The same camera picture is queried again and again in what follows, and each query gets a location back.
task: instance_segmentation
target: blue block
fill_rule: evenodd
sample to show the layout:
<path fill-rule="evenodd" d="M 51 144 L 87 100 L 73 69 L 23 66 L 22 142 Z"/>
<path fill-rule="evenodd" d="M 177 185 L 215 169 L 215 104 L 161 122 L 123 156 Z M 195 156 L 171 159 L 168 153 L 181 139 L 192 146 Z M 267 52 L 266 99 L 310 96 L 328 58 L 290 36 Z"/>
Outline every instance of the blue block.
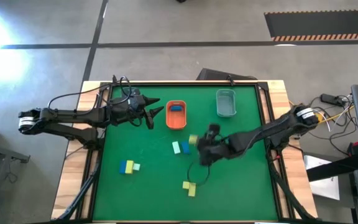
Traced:
<path fill-rule="evenodd" d="M 171 106 L 171 111 L 181 111 L 181 106 Z"/>
<path fill-rule="evenodd" d="M 183 153 L 189 155 L 190 154 L 189 143 L 187 141 L 183 141 L 180 144 L 183 149 Z"/>
<path fill-rule="evenodd" d="M 127 167 L 127 161 L 119 161 L 119 173 L 125 174 L 125 168 Z"/>

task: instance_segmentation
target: wooden table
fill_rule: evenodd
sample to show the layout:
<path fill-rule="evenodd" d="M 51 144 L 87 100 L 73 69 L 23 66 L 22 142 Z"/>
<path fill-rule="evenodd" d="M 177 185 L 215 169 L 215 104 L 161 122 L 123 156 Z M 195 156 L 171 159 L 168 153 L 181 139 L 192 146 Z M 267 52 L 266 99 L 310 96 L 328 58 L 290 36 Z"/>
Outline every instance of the wooden table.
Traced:
<path fill-rule="evenodd" d="M 143 82 L 159 82 L 159 81 L 131 81 L 131 83 L 143 83 Z M 176 82 L 223 82 L 223 81 L 176 81 Z M 274 117 L 277 119 L 282 114 L 286 113 L 290 109 L 288 102 L 287 92 L 285 90 L 285 85 L 282 80 L 259 80 L 259 81 L 236 81 L 236 82 L 267 82 L 270 100 L 273 106 Z M 84 82 L 82 91 L 87 91 L 93 88 L 100 86 L 102 82 Z M 78 110 L 88 110 L 94 105 L 96 99 L 96 94 L 98 90 L 91 91 L 89 93 L 84 93 L 80 95 L 78 102 Z M 264 109 L 265 120 L 269 122 L 269 112 L 267 111 L 267 103 L 265 100 L 264 93 L 261 91 L 262 106 Z M 87 128 L 87 124 L 74 124 L 76 128 Z M 299 142 L 291 139 L 290 144 L 294 146 L 299 146 Z M 74 150 L 81 147 L 81 144 L 78 141 L 70 141 L 67 148 L 67 154 L 73 152 Z M 60 177 L 60 182 L 57 190 L 57 195 L 55 199 L 55 205 L 53 206 L 52 218 L 59 217 L 71 204 L 79 189 L 81 187 L 81 180 L 83 178 L 85 160 L 86 160 L 87 150 L 80 149 L 78 152 L 72 154 L 68 159 L 65 160 L 62 175 Z M 93 152 L 93 159 L 96 158 L 97 152 Z M 299 150 L 296 150 L 291 147 L 287 147 L 283 150 L 283 160 L 285 164 L 285 170 L 287 173 L 288 183 L 291 191 L 294 193 L 299 202 L 306 208 L 306 210 L 317 217 L 316 207 L 314 205 L 313 196 L 311 193 L 308 176 L 306 174 L 305 165 L 303 163 L 303 156 Z M 279 188 L 280 203 L 282 205 L 283 216 L 288 217 L 288 210 L 286 209 L 287 203 L 283 192 Z M 85 202 L 83 206 L 82 217 L 86 217 L 88 214 L 89 199 L 90 199 L 91 189 L 88 191 Z"/>

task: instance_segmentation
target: concrete floor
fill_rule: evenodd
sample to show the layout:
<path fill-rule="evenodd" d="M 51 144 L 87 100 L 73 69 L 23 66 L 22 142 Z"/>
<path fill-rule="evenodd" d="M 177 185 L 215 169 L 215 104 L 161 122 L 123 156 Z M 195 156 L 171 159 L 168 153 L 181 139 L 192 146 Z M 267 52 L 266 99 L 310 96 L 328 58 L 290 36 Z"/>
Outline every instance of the concrete floor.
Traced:
<path fill-rule="evenodd" d="M 100 7 L 101 0 L 0 0 L 0 45 L 91 43 Z M 329 9 L 358 9 L 358 1 L 110 0 L 99 42 L 270 40 L 263 12 Z M 0 223 L 50 218 L 67 141 L 19 134 L 17 114 L 78 91 L 88 53 L 0 50 L 0 145 L 31 155 L 28 164 L 12 165 L 19 180 L 1 190 L 0 211 L 5 215 Z M 308 103 L 321 93 L 348 95 L 350 86 L 358 84 L 358 45 L 99 49 L 89 79 L 110 80 L 115 74 L 131 80 L 194 80 L 203 67 L 284 80 L 292 101 Z M 55 106 L 74 108 L 77 100 L 64 98 Z M 328 136 L 326 126 L 314 133 Z M 358 141 L 358 133 L 335 143 L 345 149 L 349 141 Z M 341 157 L 327 141 L 308 134 L 301 146 Z M 350 192 L 344 197 L 349 199 Z M 351 222 L 348 201 L 315 197 L 319 216 L 335 222 Z"/>

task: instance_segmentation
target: green mat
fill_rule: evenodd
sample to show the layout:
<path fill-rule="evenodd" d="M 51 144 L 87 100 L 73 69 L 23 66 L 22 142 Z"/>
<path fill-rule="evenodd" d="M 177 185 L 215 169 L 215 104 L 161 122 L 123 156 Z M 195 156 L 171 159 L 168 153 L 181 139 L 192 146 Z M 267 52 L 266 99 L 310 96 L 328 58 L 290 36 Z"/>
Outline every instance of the green mat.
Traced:
<path fill-rule="evenodd" d="M 170 100 L 184 100 L 187 125 L 174 131 L 165 124 L 165 110 L 155 117 L 153 130 L 129 123 L 110 126 L 106 132 L 101 175 L 94 220 L 277 220 L 269 169 L 262 141 L 246 156 L 222 159 L 211 166 L 208 181 L 196 188 L 196 197 L 182 189 L 186 172 L 198 161 L 191 155 L 174 154 L 173 141 L 188 141 L 190 134 L 202 135 L 209 123 L 221 125 L 226 136 L 261 125 L 255 88 L 252 86 L 138 86 L 148 97 L 161 98 L 150 108 L 165 106 Z M 216 91 L 230 88 L 236 92 L 237 114 L 220 118 L 216 114 Z M 113 95 L 119 96 L 116 88 Z M 120 174 L 119 161 L 133 160 L 140 171 Z M 207 168 L 196 164 L 191 178 L 201 182 Z"/>

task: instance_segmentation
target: black mat with orange stripe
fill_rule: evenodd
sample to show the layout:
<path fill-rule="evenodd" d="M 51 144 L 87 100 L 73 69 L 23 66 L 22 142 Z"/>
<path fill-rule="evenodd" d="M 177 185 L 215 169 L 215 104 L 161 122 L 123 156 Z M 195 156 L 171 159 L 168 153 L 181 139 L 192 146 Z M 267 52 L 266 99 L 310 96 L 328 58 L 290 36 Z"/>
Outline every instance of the black mat with orange stripe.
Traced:
<path fill-rule="evenodd" d="M 358 10 L 266 12 L 274 41 L 358 39 Z"/>

